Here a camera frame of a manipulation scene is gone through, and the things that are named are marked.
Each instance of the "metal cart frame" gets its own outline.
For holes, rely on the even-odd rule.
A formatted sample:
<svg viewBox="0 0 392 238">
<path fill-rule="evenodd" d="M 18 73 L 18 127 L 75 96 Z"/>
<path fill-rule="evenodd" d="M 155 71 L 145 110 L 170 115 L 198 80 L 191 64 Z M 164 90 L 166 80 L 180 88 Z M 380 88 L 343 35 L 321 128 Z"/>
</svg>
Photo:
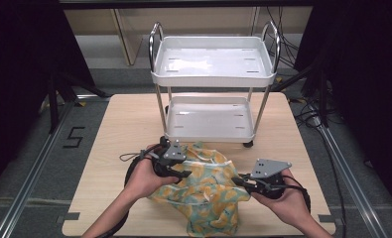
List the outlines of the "metal cart frame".
<svg viewBox="0 0 392 238">
<path fill-rule="evenodd" d="M 265 24 L 260 40 L 261 40 L 262 44 L 264 45 L 264 48 L 266 50 L 266 55 L 268 58 L 267 49 L 265 47 L 265 39 L 266 39 L 266 33 L 267 33 L 269 26 L 271 26 L 273 29 L 275 43 L 276 43 L 274 62 L 270 68 L 271 69 L 271 81 L 269 81 L 268 84 L 265 85 L 264 96 L 263 96 L 262 103 L 260 106 L 259 114 L 257 116 L 257 120 L 255 121 L 255 126 L 253 127 L 253 130 L 252 130 L 252 139 L 251 139 L 251 141 L 243 141 L 243 140 L 241 141 L 245 147 L 251 147 L 253 145 L 253 139 L 257 133 L 259 123 L 260 123 L 260 120 L 261 120 L 261 117 L 262 117 L 262 114 L 263 114 L 263 111 L 264 111 L 264 108 L 265 108 L 265 105 L 267 102 L 267 98 L 268 98 L 269 92 L 271 90 L 271 85 L 273 84 L 274 78 L 276 76 L 278 62 L 279 62 L 279 58 L 280 58 L 280 42 L 281 42 L 281 40 L 280 40 L 279 33 L 277 31 L 277 28 L 272 21 L 269 21 Z M 155 83 L 155 90 L 156 90 L 156 95 L 157 95 L 157 99 L 158 99 L 159 110 L 160 110 L 160 114 L 161 114 L 161 120 L 162 120 L 163 129 L 164 129 L 164 134 L 168 138 L 168 126 L 167 126 L 167 118 L 166 118 L 166 114 L 168 113 L 168 106 L 165 107 L 166 111 L 164 111 L 164 106 L 163 106 L 162 97 L 161 97 L 161 85 L 160 85 L 162 83 L 160 83 L 158 80 L 156 80 L 156 76 L 154 75 L 156 73 L 156 59 L 155 59 L 155 54 L 154 54 L 154 42 L 155 42 L 155 35 L 158 31 L 159 31 L 159 37 L 160 37 L 160 43 L 161 43 L 160 46 L 161 46 L 162 42 L 164 41 L 164 32 L 162 29 L 162 25 L 159 22 L 157 22 L 154 25 L 153 30 L 149 36 L 149 60 L 150 60 L 150 67 L 151 67 L 152 76 L 153 76 L 154 83 Z M 169 100 L 171 103 L 173 100 L 172 89 L 171 89 L 170 85 L 167 85 L 166 87 L 168 88 L 168 95 L 169 95 Z M 253 92 L 253 86 L 247 86 L 247 87 L 249 87 L 249 92 L 248 92 L 248 96 L 246 97 L 246 100 L 249 102 L 251 99 L 251 94 Z"/>
</svg>

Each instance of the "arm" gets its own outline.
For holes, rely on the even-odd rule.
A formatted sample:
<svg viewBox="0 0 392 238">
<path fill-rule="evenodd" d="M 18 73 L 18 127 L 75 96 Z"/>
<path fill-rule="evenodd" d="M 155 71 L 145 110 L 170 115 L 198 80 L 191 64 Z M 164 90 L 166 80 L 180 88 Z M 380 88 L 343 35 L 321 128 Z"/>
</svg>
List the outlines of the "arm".
<svg viewBox="0 0 392 238">
<path fill-rule="evenodd" d="M 96 237 L 116 225 L 140 198 L 149 196 L 160 186 L 177 182 L 175 177 L 160 178 L 152 168 L 152 162 L 139 162 L 124 189 L 103 211 L 82 237 Z"/>
<path fill-rule="evenodd" d="M 293 178 L 289 170 L 283 170 L 282 175 Z M 294 181 L 287 178 L 285 178 L 285 183 L 297 185 Z M 296 227 L 307 237 L 331 237 L 310 215 L 300 191 L 287 188 L 283 195 L 276 200 L 269 199 L 256 192 L 252 192 L 251 195 L 261 204 L 269 207 L 279 219 L 286 224 Z"/>
</svg>

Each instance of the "floral cloth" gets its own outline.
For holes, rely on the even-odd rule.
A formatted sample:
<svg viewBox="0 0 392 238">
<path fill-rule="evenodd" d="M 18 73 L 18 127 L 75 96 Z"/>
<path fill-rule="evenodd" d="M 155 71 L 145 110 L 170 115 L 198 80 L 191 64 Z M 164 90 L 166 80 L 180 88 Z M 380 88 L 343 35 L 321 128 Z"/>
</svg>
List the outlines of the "floral cloth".
<svg viewBox="0 0 392 238">
<path fill-rule="evenodd" d="M 160 187 L 149 198 L 168 202 L 189 221 L 190 236 L 205 237 L 221 232 L 233 235 L 238 229 L 238 201 L 250 195 L 231 178 L 238 177 L 232 161 L 202 143 L 183 146 L 187 159 L 173 166 L 176 171 L 192 171 L 178 184 Z"/>
</svg>

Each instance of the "cart handle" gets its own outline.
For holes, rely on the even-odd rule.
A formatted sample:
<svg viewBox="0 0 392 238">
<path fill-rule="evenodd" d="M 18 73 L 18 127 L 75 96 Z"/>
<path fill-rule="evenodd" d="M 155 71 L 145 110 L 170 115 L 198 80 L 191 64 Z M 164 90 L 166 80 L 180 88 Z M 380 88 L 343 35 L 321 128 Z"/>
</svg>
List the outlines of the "cart handle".
<svg viewBox="0 0 392 238">
<path fill-rule="evenodd" d="M 264 26 L 262 37 L 261 37 L 263 42 L 266 40 L 266 33 L 267 33 L 267 29 L 269 28 L 269 25 L 272 26 L 273 32 L 275 34 L 275 39 L 276 39 L 276 52 L 275 52 L 275 58 L 274 58 L 274 62 L 273 62 L 273 72 L 272 72 L 272 73 L 275 73 L 277 71 L 277 65 L 278 65 L 279 59 L 280 59 L 280 35 L 279 35 L 279 32 L 277 31 L 277 28 L 274 25 L 273 21 L 268 21 L 266 23 L 266 25 Z"/>
<path fill-rule="evenodd" d="M 162 41 L 164 39 L 164 31 L 162 30 L 162 25 L 160 22 L 155 23 L 155 26 L 153 26 L 153 30 L 150 33 L 150 37 L 149 37 L 149 60 L 150 60 L 150 70 L 152 72 L 155 72 L 155 59 L 153 56 L 153 43 L 154 43 L 155 34 L 158 29 L 159 29 L 159 36 Z"/>
</svg>

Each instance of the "wooden table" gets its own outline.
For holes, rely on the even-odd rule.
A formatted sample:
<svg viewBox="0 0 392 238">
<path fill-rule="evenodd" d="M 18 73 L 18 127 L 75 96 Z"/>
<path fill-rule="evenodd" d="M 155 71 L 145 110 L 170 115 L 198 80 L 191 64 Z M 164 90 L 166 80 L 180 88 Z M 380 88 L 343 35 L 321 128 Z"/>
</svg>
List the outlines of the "wooden table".
<svg viewBox="0 0 392 238">
<path fill-rule="evenodd" d="M 220 95 L 235 94 L 214 93 Z M 253 118 L 257 118 L 262 96 L 263 93 L 252 95 Z M 155 94 L 112 96 L 68 211 L 79 213 L 78 219 L 65 221 L 64 235 L 81 235 L 121 191 L 130 162 L 120 161 L 119 156 L 156 144 L 161 136 L 163 129 Z M 292 173 L 311 196 L 314 219 L 320 221 L 319 215 L 330 215 L 284 94 L 270 93 L 252 148 L 244 148 L 239 143 L 208 143 L 207 146 L 233 161 L 239 173 L 251 172 L 258 158 L 291 162 Z M 301 234 L 254 198 L 239 202 L 239 215 L 240 226 L 235 236 Z M 334 233 L 334 223 L 321 225 L 330 234 Z M 172 206 L 144 198 L 131 208 L 127 222 L 116 235 L 188 236 L 186 227 L 187 220 Z"/>
</svg>

